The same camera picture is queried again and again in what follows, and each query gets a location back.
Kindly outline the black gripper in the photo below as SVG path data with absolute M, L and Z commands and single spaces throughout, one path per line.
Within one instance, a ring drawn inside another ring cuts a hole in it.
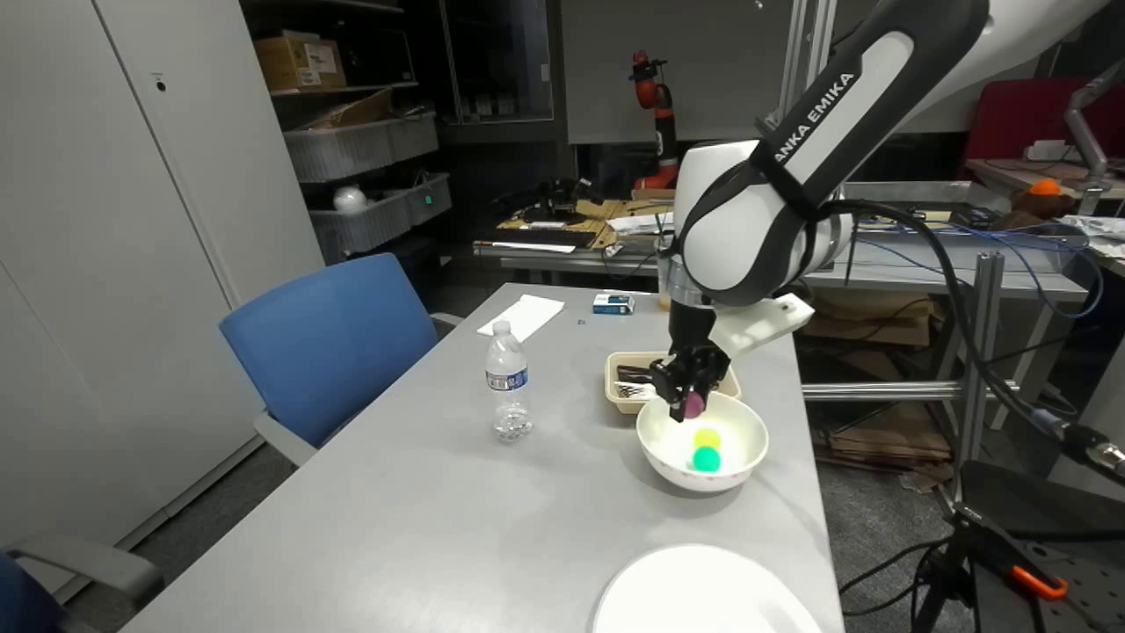
M 730 360 L 710 341 L 716 314 L 674 304 L 667 314 L 667 353 L 654 361 L 661 400 L 674 421 L 687 419 L 687 393 L 695 393 L 695 416 L 725 380 Z

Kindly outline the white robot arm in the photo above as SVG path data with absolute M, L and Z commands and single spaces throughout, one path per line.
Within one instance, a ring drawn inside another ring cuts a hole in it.
M 848 184 L 906 120 L 1023 66 L 1113 0 L 874 0 L 759 142 L 687 152 L 661 254 L 673 419 L 695 419 L 730 360 L 798 329 L 785 292 L 816 265 Z

